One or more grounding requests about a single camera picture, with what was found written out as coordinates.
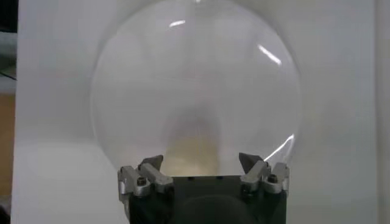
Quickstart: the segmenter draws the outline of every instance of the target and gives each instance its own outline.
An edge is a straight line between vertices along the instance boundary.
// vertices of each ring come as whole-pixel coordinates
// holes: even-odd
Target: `clear plastic globe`
[[[164,155],[167,175],[239,174],[239,152],[287,162],[300,123],[287,48],[227,0],[158,1],[132,15],[91,91],[94,132],[116,168]]]

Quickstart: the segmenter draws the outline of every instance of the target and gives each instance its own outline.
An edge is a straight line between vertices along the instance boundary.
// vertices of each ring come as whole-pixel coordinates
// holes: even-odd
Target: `metal bracket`
[[[282,190],[288,193],[290,169],[285,163],[277,163],[272,173],[263,180],[263,187],[266,192],[279,194]]]
[[[138,165],[138,170],[141,170],[141,166],[143,164],[147,164],[149,163],[150,165],[152,165],[154,168],[156,168],[157,170],[160,170],[161,168],[161,163],[163,162],[164,160],[164,156],[163,155],[158,155],[158,156],[153,156],[153,157],[149,157],[149,158],[145,158],[142,160],[142,162],[140,163],[140,165]]]
[[[251,155],[242,152],[238,154],[238,158],[241,163],[241,166],[244,169],[245,174],[247,174],[251,170],[251,168],[253,168],[257,161],[263,161],[263,159],[258,155]]]
[[[142,164],[140,174],[155,184],[155,189],[159,193],[165,193],[168,188],[173,187],[173,178],[165,176],[149,163]]]
[[[151,191],[151,183],[141,177],[132,166],[124,166],[118,171],[119,200],[124,205],[127,218],[130,220],[130,194],[137,197],[147,196]]]
[[[249,191],[253,192],[258,189],[258,184],[268,176],[271,172],[271,167],[268,166],[268,163],[259,160],[251,168],[251,170],[240,177],[241,184]]]

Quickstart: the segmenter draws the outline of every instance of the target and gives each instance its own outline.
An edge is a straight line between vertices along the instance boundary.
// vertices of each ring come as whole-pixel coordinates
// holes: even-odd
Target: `wooden surface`
[[[0,195],[12,189],[15,95],[0,94]]]

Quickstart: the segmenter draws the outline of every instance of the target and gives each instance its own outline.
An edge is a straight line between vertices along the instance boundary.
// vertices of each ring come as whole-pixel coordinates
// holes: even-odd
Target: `white backdrop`
[[[390,223],[390,1],[377,0],[376,78],[378,201],[381,223]]]
[[[19,1],[13,223],[126,223],[93,138],[90,79],[107,38],[145,2]],[[276,29],[301,73],[288,223],[376,223],[374,2],[240,3]]]

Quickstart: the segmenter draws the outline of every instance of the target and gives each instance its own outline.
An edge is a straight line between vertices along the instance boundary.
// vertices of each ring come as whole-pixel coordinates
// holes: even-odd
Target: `transparent sphere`
[[[109,39],[91,98],[97,140],[116,168],[164,155],[167,175],[236,175],[238,153],[291,155],[299,74],[278,35],[227,0],[166,0]]]

